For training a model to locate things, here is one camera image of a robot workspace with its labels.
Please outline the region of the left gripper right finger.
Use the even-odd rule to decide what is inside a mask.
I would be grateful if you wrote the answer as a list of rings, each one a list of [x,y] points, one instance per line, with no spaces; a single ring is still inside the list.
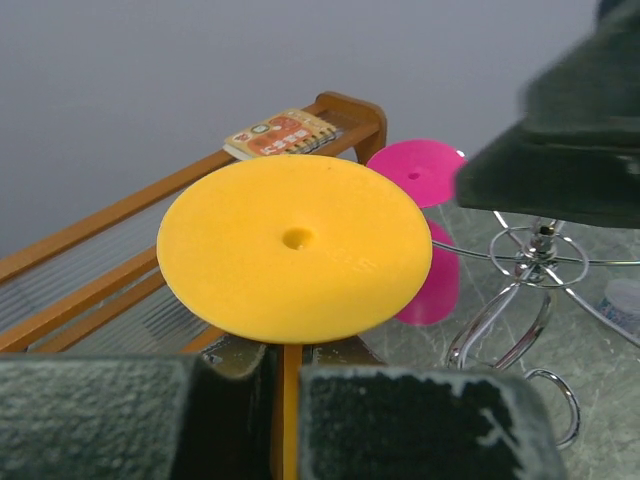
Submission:
[[[301,479],[565,479],[540,395],[521,376],[382,363],[359,338],[299,373]]]

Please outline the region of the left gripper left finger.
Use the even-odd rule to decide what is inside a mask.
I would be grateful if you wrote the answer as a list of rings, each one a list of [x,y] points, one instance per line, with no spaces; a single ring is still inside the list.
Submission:
[[[276,359],[196,354],[1,358],[5,479],[266,479]]]

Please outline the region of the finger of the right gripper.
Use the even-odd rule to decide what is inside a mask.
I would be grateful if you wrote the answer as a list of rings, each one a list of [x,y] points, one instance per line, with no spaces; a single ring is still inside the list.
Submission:
[[[530,81],[520,120],[458,171],[459,206],[639,225],[639,4],[603,1],[593,32]]]

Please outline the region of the pink wine glass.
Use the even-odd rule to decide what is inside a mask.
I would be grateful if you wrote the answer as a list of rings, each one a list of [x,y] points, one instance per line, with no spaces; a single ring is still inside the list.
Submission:
[[[367,166],[403,189],[418,207],[431,208],[454,196],[454,176],[464,164],[464,154],[431,139],[412,139],[389,145]],[[433,248],[427,279],[412,301],[396,318],[406,324],[426,326],[446,319],[459,296],[459,257]]]

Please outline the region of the orange wine glass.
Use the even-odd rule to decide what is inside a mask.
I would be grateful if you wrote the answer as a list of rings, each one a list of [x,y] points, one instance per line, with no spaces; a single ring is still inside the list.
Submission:
[[[333,157],[280,155],[188,187],[161,221],[156,257],[196,316],[281,347],[276,472],[293,479],[304,347],[395,316],[424,284],[432,243],[420,208],[384,176]]]

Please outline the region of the chrome wine glass rack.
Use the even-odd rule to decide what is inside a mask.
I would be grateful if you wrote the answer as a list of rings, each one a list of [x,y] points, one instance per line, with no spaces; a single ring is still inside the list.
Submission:
[[[561,447],[639,449],[639,336],[597,306],[639,281],[639,234],[445,205],[434,247],[459,257],[459,296],[427,328],[429,361],[520,374],[549,404]]]

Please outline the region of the wooden shelf rack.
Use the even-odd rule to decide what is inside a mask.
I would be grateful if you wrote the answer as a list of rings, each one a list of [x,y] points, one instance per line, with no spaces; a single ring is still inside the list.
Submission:
[[[222,333],[186,311],[157,269],[171,201],[233,162],[219,150],[1,261],[1,350],[59,353],[98,341],[197,352]]]

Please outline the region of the small clear purple cup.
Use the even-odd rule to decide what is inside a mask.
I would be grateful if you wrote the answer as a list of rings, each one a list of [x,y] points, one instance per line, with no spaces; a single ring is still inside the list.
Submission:
[[[597,310],[628,333],[639,336],[639,281],[613,279],[608,282]]]

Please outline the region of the orange spiral notebook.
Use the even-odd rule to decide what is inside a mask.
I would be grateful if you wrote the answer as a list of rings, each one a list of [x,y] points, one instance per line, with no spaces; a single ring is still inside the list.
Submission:
[[[225,139],[223,150],[236,160],[309,154],[336,140],[334,124],[299,109],[287,109]]]

